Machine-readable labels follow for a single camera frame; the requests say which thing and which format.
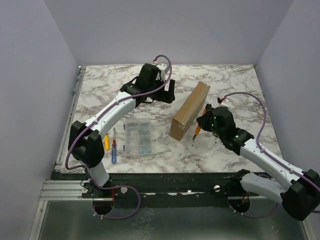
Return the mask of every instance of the brown box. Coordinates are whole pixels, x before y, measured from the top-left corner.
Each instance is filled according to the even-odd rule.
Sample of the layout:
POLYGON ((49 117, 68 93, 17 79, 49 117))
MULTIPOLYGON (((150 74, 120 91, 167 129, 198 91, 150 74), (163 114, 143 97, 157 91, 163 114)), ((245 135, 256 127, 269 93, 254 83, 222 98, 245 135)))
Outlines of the brown box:
POLYGON ((210 86, 199 82, 171 122, 170 136, 180 141, 204 106, 210 86))

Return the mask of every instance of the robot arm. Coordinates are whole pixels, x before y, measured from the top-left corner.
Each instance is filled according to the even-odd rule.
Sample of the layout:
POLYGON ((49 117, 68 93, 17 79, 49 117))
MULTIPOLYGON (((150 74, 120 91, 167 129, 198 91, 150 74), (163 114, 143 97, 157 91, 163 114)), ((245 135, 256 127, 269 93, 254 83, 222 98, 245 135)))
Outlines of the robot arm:
POLYGON ((253 135, 236 127, 233 115, 226 106, 213 108, 211 104, 207 104, 205 115, 196 121, 203 130, 218 137, 227 149, 255 163, 275 180, 242 170, 237 181, 244 191, 259 194, 281 204, 289 215, 299 221, 304 220, 320 204, 320 192, 293 172, 304 176, 318 187, 319 174, 313 170, 305 172, 263 146, 262 151, 253 135), (265 151, 283 166, 267 156, 265 151))
POLYGON ((89 175, 99 186, 105 185, 109 180, 109 175, 102 162, 105 154, 102 140, 108 131, 123 116, 140 104, 150 104, 154 100, 170 104, 175 100, 175 81, 170 80, 168 91, 165 90, 164 86, 164 80, 168 70, 168 66, 163 63, 157 65, 144 64, 139 75, 124 84, 117 96, 98 114, 83 123, 75 121, 71 125, 68 150, 72 148, 72 145, 76 139, 79 138, 79 135, 83 133, 88 126, 91 126, 77 140, 71 153, 75 159, 84 165, 86 171, 88 171, 89 175))

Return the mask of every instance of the black metal frame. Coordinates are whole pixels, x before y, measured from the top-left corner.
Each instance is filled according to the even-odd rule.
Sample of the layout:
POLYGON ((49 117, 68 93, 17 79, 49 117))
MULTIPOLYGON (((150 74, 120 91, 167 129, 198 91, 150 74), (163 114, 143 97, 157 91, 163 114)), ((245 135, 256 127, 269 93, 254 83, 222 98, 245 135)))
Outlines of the black metal frame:
MULTIPOLYGON (((228 197, 242 197, 245 191, 234 185, 236 172, 226 173, 110 173, 106 187, 131 186, 141 197, 141 208, 229 207, 228 197)), ((87 180, 84 173, 53 172, 51 180, 87 180)), ((99 190, 92 183, 83 198, 111 198, 109 190, 99 190)), ((116 189, 117 208, 135 208, 136 194, 128 189, 122 193, 116 189)))

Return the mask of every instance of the lavender wall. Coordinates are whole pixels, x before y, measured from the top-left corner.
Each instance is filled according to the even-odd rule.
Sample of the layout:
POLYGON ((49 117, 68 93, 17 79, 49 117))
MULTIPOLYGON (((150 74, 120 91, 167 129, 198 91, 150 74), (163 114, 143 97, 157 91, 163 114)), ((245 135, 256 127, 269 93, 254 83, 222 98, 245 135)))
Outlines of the lavender wall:
MULTIPOLYGON (((295 0, 256 71, 284 159, 320 173, 320 1, 295 0)), ((320 239, 320 214, 311 219, 320 239)))
POLYGON ((42 0, 0 8, 0 239, 28 238, 79 71, 42 0))
POLYGON ((44 0, 80 65, 257 64, 293 0, 44 0))

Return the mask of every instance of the white marble surface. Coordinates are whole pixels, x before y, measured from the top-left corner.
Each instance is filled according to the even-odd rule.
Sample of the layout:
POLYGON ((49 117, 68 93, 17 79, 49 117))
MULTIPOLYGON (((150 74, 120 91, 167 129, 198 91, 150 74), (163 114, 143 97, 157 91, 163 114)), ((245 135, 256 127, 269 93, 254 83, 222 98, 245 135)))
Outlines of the white marble surface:
MULTIPOLYGON (((139 74, 141 66, 88 66, 73 121, 85 122, 98 113, 116 96, 124 83, 139 74)), ((171 78, 176 80, 175 101, 172 104, 156 101, 152 104, 141 104, 115 125, 118 132, 117 164, 111 163, 110 151, 105 151, 103 164, 106 170, 110 173, 219 173, 237 172, 240 169, 261 171, 254 163, 227 150, 210 132, 201 131, 193 146, 192 136, 197 126, 196 122, 191 125, 181 142, 169 136, 173 116, 199 81, 211 86, 205 104, 210 103, 213 107, 218 106, 217 97, 232 92, 250 92, 263 99, 253 65, 174 65, 171 78), (126 118, 151 119, 152 155, 142 157, 124 155, 123 124, 126 118)), ((263 112, 258 102, 252 97, 234 95, 229 97, 228 106, 237 127, 256 136, 263 121, 263 112)), ((269 116, 260 139, 262 144, 281 156, 269 116)), ((71 157, 69 165, 77 164, 78 161, 71 157)))

